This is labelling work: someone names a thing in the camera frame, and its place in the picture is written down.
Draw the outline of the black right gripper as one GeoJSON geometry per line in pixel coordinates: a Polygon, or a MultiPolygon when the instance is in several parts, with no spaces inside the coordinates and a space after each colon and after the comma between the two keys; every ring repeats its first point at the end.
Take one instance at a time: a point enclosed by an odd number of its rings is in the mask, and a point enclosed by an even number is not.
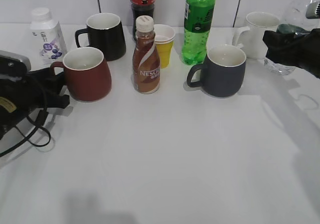
{"type": "Polygon", "coordinates": [[[296,66],[320,78],[320,29],[307,32],[280,33],[265,31],[266,58],[273,63],[296,66]]]}

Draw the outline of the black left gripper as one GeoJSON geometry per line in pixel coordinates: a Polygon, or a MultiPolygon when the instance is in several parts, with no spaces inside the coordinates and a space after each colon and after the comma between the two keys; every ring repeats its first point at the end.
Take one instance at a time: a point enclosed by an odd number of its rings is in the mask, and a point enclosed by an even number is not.
{"type": "Polygon", "coordinates": [[[30,113],[36,108],[65,109],[68,95],[59,96],[66,84],[64,72],[55,74],[50,68],[28,71],[22,80],[0,80],[0,113],[30,113]]]}

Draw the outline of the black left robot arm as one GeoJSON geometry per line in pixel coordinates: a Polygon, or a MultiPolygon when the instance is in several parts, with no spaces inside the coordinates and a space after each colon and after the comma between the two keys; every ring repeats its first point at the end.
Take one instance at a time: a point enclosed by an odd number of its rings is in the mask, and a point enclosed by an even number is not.
{"type": "Polygon", "coordinates": [[[35,109],[65,109],[70,104],[68,95],[60,95],[66,85],[63,72],[9,67],[1,69],[0,78],[1,138],[35,109]]]}

